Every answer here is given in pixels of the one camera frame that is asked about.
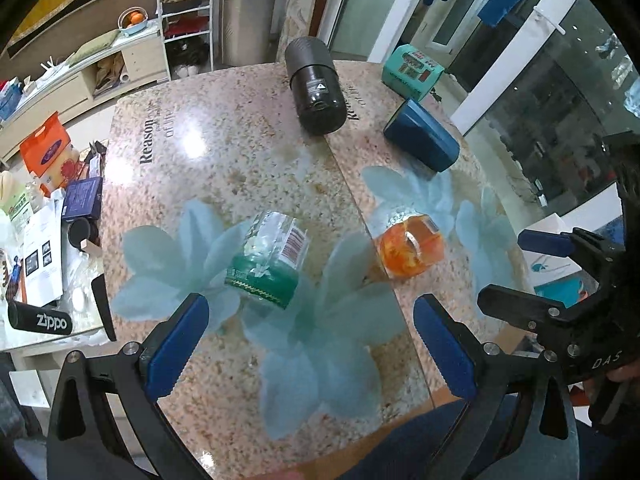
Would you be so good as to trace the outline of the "person's right hand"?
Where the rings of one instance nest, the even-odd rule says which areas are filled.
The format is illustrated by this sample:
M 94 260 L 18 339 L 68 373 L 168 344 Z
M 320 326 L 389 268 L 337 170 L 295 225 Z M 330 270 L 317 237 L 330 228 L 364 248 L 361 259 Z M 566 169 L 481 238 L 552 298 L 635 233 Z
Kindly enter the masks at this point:
M 606 373 L 606 378 L 611 382 L 626 382 L 627 380 L 636 380 L 640 375 L 640 361 L 634 361 L 630 364 L 622 366 L 617 370 L 610 370 Z M 585 393 L 590 400 L 597 394 L 599 386 L 597 379 L 588 379 L 582 383 Z

